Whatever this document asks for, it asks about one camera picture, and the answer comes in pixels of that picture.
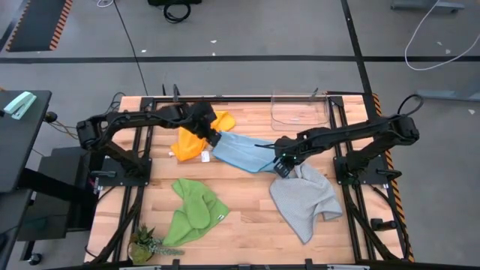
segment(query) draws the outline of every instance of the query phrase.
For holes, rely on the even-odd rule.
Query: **potted plant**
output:
[[[145,224],[137,228],[136,232],[130,237],[128,244],[128,256],[133,264],[143,264],[150,260],[154,254],[161,255],[183,255],[183,250],[161,247],[162,241],[153,237],[153,229],[148,229]]]

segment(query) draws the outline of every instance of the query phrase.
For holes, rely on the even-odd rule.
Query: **orange cloth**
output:
[[[235,126],[235,119],[228,112],[219,111],[215,112],[215,115],[217,119],[210,126],[216,131],[229,131]],[[170,148],[179,161],[186,161],[200,155],[207,144],[206,139],[199,139],[197,135],[180,127],[178,142],[174,143]]]

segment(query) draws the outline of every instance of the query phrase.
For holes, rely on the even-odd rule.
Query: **teal object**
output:
[[[222,137],[211,152],[218,160],[249,173],[274,172],[275,150],[256,147],[273,142],[232,132],[220,132]]]
[[[15,99],[4,108],[4,111],[11,114],[13,119],[20,120],[36,99],[37,96],[29,91],[24,91],[22,94],[19,94],[18,97],[15,97]]]

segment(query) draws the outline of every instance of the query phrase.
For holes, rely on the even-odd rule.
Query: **floor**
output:
[[[22,0],[0,0],[0,33],[17,14]],[[457,14],[432,14],[409,49],[410,56],[456,56],[480,30],[480,2],[462,1]],[[322,90],[363,92],[354,61],[311,61],[308,56],[350,56],[344,9],[338,0],[205,0],[192,7],[190,18],[167,23],[159,8],[146,1],[118,0],[150,95],[171,93],[176,83],[183,95],[254,95]],[[402,56],[423,12],[393,11],[389,1],[348,0],[363,56]],[[0,86],[10,90],[52,91],[50,110],[66,125],[102,113],[112,96],[144,95],[143,82],[116,9],[96,7],[96,0],[74,1],[59,47],[52,52],[0,52]],[[198,61],[194,56],[205,56]],[[218,61],[212,56],[220,56]],[[221,56],[239,56],[221,58]],[[241,56],[269,56],[264,59]],[[274,56],[306,56],[302,60]],[[480,56],[480,45],[469,53]],[[22,62],[43,64],[17,64]],[[376,58],[364,66],[370,87],[385,114],[419,89],[462,89],[479,75],[480,62],[459,61],[434,70],[410,70],[401,58]],[[433,62],[412,63],[416,67]],[[480,103],[426,101],[413,118],[421,139],[393,149],[403,207],[419,262],[480,266],[480,217],[476,184],[480,169]],[[77,142],[44,125],[34,148],[49,155],[56,147]],[[40,156],[32,152],[28,166]],[[39,242],[41,265],[30,269],[78,265],[88,233]],[[9,269],[19,262],[21,245]]]

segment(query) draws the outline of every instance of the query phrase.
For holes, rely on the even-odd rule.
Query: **transparent box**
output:
[[[271,96],[271,128],[275,131],[304,131],[330,127],[329,101],[325,92],[274,91]]]

